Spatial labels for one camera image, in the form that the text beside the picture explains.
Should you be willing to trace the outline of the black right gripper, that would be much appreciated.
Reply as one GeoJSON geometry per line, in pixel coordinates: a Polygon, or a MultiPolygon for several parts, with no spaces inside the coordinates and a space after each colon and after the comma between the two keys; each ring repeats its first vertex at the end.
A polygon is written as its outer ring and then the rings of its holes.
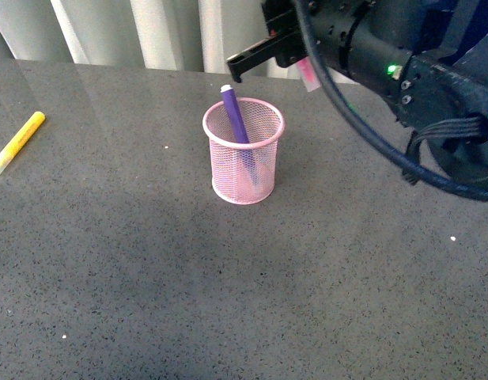
{"type": "MultiPolygon", "coordinates": [[[[320,54],[330,68],[351,79],[387,79],[389,67],[406,67],[412,52],[386,40],[391,27],[374,26],[387,1],[307,1],[320,54]]],[[[281,68],[305,56],[299,33],[279,33],[298,28],[294,1],[262,1],[263,16],[270,34],[264,40],[227,58],[234,82],[269,59],[281,68]]]]}

